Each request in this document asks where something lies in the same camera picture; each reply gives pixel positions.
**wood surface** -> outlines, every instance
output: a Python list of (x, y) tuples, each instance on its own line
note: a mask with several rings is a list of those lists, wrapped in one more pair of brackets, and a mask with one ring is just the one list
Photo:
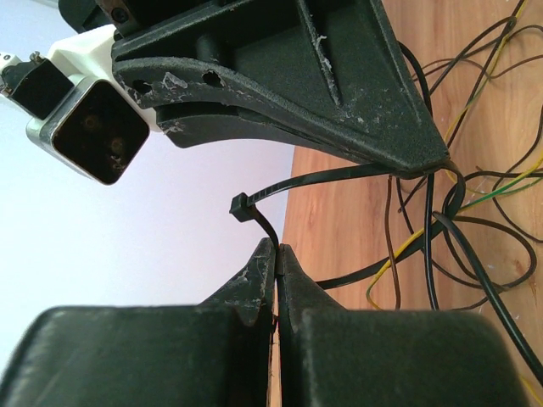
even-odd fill
[[(528, 2), (518, 27), (543, 24), (543, 1)], [(510, 15), (516, 5), (515, 0), (383, 0), (383, 3), (397, 38), (415, 53), (421, 64), (454, 57), (482, 30)], [(537, 30), (527, 31), (507, 45), (495, 72), (540, 53), (543, 53), (543, 35)], [(488, 54), (483, 53), (474, 59), (482, 62), (486, 55)], [(504, 171), (528, 149), (535, 138), (543, 104), (542, 69), (543, 60), (534, 61), (492, 81), (486, 87), (451, 149), (453, 161), (464, 174), (475, 171), (476, 166)], [(442, 134), (445, 134), (448, 126), (464, 107), (478, 73), (473, 66), (460, 64), (434, 94), (434, 119)], [(435, 79), (436, 75), (429, 78), (430, 85)], [(534, 163), (541, 151), (543, 145), (536, 150), (529, 162)], [(323, 153), (297, 148), (293, 176), (350, 164)], [(493, 182), (483, 181), (481, 185), (480, 179), (472, 182), (471, 187), (488, 191)], [(290, 193), (283, 242), (292, 245), (305, 272), (313, 279), (341, 276), (387, 255), (383, 231), (386, 183), (386, 176), (381, 176), (305, 187)], [(412, 183), (407, 182), (404, 185), (409, 187)], [(434, 204), (437, 208), (440, 208), (445, 192), (451, 186), (452, 183), (445, 174), (436, 176)], [(467, 199), (474, 198), (468, 193)], [(424, 193), (419, 193), (409, 205), (409, 213), (414, 219), (416, 229), (423, 224), (423, 200)], [(519, 225), (536, 236), (543, 237), (542, 186), (538, 185), (517, 196), (504, 198), (502, 203)], [(397, 209), (394, 195), (391, 230), (395, 248), (409, 237)], [(466, 215), (502, 222), (492, 203), (480, 205)], [(483, 226), (461, 225), (461, 228), (496, 282), (509, 282), (522, 274), (528, 266), (528, 255), (511, 237)], [(542, 246), (534, 244), (534, 247), (543, 259)], [(435, 240), (434, 258), (453, 274), (462, 276), (442, 237)], [(538, 270), (535, 277), (521, 287), (502, 294), (524, 336), (541, 359), (542, 271)], [(422, 254), (415, 254), (400, 263), (399, 272), (402, 308), (428, 309)], [(442, 309), (462, 307), (482, 298), (480, 291), (462, 287), (437, 272), (436, 281)], [(366, 287), (367, 282), (361, 282), (332, 290), (330, 294), (350, 309), (368, 309)], [(373, 297), (383, 308), (394, 307), (395, 296), (390, 274), (385, 275), (375, 287)], [(535, 391), (543, 396), (543, 391), (536, 385), (528, 367), (505, 335), (490, 305), (486, 304), (474, 312), (489, 318), (500, 330), (519, 372), (526, 376), (534, 384)], [(279, 405), (277, 377), (276, 366), (272, 405)]]

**wooden floor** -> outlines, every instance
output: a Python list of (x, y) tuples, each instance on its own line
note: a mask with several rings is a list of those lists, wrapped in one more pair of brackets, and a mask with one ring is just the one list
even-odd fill
[[(422, 64), (435, 59), (451, 58), (483, 29), (508, 16), (516, 0), (383, 0), (399, 40), (404, 42)], [(543, 24), (543, 1), (528, 0), (518, 26)], [(527, 31), (511, 41), (497, 66), (499, 72), (527, 57), (543, 53), (543, 35)], [(485, 89), (457, 142), (451, 156), (463, 173), (476, 166), (506, 170), (519, 159), (535, 138), (541, 105), (543, 60), (529, 63), (502, 78), (492, 81)], [(435, 93), (434, 118), (442, 134), (462, 110), (471, 86), (479, 72), (468, 64), (455, 68), (443, 86)], [(430, 77), (430, 84), (436, 77)], [(529, 161), (534, 163), (543, 146)], [(349, 163), (315, 151), (298, 148), (294, 156), (293, 176), (345, 166)], [(491, 187), (488, 180), (472, 184), (481, 190)], [(436, 207), (440, 207), (451, 181), (437, 176)], [(416, 229), (422, 226), (423, 196), (419, 194), (410, 205), (410, 215)], [(364, 265), (370, 265), (387, 254), (383, 232), (383, 210), (386, 198), (386, 177), (301, 188), (292, 191), (288, 200), (287, 220), (283, 241), (292, 245), (304, 270), (315, 280), (340, 276)], [(503, 206), (522, 227), (543, 237), (543, 187), (536, 186), (516, 197), (503, 199)], [(391, 228), (395, 247), (409, 236), (406, 226), (393, 210)], [(466, 213), (501, 221), (492, 203), (480, 205)], [(514, 279), (528, 265), (528, 256), (519, 243), (498, 231), (482, 226), (462, 226), (477, 250), (488, 272), (497, 282)], [(535, 245), (543, 259), (543, 248)], [(434, 245), (434, 257), (459, 275), (458, 267), (443, 244), (442, 237)], [(423, 256), (413, 255), (399, 265), (402, 307), (427, 309), (428, 295), (424, 281)], [(482, 298), (478, 290), (461, 287), (439, 273), (436, 274), (439, 302), (442, 309), (472, 304)], [(543, 359), (543, 295), (540, 285), (543, 275), (502, 295), (524, 336)], [(342, 287), (330, 293), (350, 309), (366, 309), (367, 282)], [(374, 299), (384, 308), (393, 308), (392, 279), (385, 276), (374, 290)], [(474, 312), (488, 317), (503, 333), (492, 308), (487, 304)], [(519, 371), (532, 383), (535, 379), (507, 338)], [(535, 386), (543, 396), (540, 387)], [(277, 405), (277, 390), (274, 392)]]

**wall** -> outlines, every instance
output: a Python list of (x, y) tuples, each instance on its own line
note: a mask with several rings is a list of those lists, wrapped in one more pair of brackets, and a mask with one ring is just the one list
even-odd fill
[[(53, 8), (2, 6), (0, 51), (27, 59), (72, 35)], [(104, 187), (29, 142), (27, 121), (0, 104), (0, 370), (47, 308), (194, 304), (212, 294), (264, 236), (228, 214), (232, 197), (291, 170), (290, 146), (232, 141), (181, 150), (153, 134), (119, 183)], [(260, 205), (279, 236), (286, 200)]]

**black glossy camera face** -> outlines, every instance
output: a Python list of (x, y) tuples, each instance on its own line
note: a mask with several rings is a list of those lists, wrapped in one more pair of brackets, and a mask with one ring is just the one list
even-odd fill
[(106, 81), (96, 82), (60, 124), (54, 148), (106, 185), (117, 182), (147, 140), (149, 127)]

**wooden table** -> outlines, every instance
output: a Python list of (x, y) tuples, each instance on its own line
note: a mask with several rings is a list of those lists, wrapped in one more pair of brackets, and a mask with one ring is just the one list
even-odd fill
[[(543, 24), (543, 2), (528, 0), (518, 27)], [(452, 58), (482, 30), (510, 15), (516, 0), (383, 0), (399, 40), (417, 56), (421, 64), (435, 59)], [(543, 53), (543, 35), (540, 31), (527, 31), (514, 38), (505, 49), (497, 66), (499, 72), (527, 57)], [(487, 53), (475, 60), (484, 61)], [(451, 150), (452, 159), (465, 174), (476, 170), (476, 165), (492, 170), (506, 170), (519, 159), (535, 138), (543, 86), (541, 70), (543, 60), (534, 61), (492, 81), (473, 107)], [(462, 110), (479, 71), (471, 65), (460, 64), (434, 94), (434, 118), (444, 134), (450, 123)], [(431, 76), (430, 84), (436, 79)], [(540, 146), (529, 163), (539, 157)], [(298, 148), (294, 156), (293, 176), (349, 163), (323, 153)], [(472, 187), (488, 190), (492, 180)], [(359, 181), (343, 181), (294, 190), (288, 199), (287, 220), (283, 242), (292, 245), (299, 262), (315, 280), (340, 276), (387, 255), (383, 231), (383, 210), (386, 198), (386, 177)], [(451, 181), (440, 173), (436, 176), (436, 207), (440, 207)], [(423, 224), (424, 193), (418, 194), (409, 206), (416, 229)], [(536, 186), (515, 197), (502, 200), (504, 209), (522, 227), (543, 237), (540, 226), (543, 215), (543, 188)], [(409, 236), (408, 230), (393, 206), (391, 229), (395, 248)], [(467, 215), (502, 222), (492, 203), (480, 205)], [(528, 255), (511, 237), (483, 226), (461, 225), (477, 250), (490, 276), (497, 282), (511, 281), (523, 273)], [(543, 248), (535, 245), (543, 259)], [(443, 237), (436, 239), (434, 258), (454, 274), (461, 275), (451, 259)], [(399, 265), (402, 308), (428, 309), (428, 295), (424, 280), (423, 256), (418, 253)], [(442, 309), (472, 304), (482, 293), (462, 287), (436, 273), (439, 302)], [(543, 359), (543, 294), (539, 287), (543, 275), (534, 278), (502, 298), (535, 352)], [(335, 289), (330, 294), (350, 309), (367, 309), (365, 298), (367, 282)], [(394, 307), (394, 289), (391, 275), (385, 276), (375, 287), (374, 299), (384, 308)], [(488, 317), (503, 333), (493, 309), (488, 305), (476, 309)], [(528, 367), (504, 334), (507, 345), (519, 371), (532, 383), (535, 379)], [(535, 385), (539, 395), (540, 387)]]

